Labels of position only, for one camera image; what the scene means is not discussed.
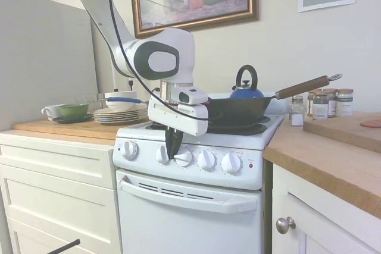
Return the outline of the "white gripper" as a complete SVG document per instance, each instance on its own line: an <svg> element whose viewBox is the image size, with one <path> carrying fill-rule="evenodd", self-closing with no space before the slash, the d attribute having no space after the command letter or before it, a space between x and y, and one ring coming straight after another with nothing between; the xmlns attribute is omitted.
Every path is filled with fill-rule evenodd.
<svg viewBox="0 0 381 254"><path fill-rule="evenodd" d="M168 159L174 158L177 155L182 144L183 132L193 136L200 136L205 134L208 129L208 110L205 105L179 104L174 108L186 115L203 118L204 120L196 120L180 115L164 106L155 98L149 100L148 118L151 121L179 130L165 130L165 146Z"/></svg>

